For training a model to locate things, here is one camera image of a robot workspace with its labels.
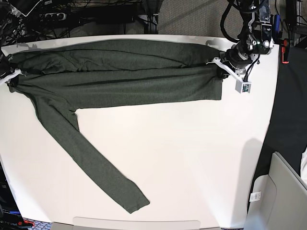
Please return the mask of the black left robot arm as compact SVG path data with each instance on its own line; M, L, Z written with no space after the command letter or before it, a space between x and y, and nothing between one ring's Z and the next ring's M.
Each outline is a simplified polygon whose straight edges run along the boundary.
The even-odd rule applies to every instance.
M237 38L232 38L225 29L225 20L232 8L239 11L242 29ZM274 46L270 5L268 0L229 0L221 20L220 29L223 36L234 45L219 55L222 64L234 73L244 74L247 82L255 64L261 55L271 53Z

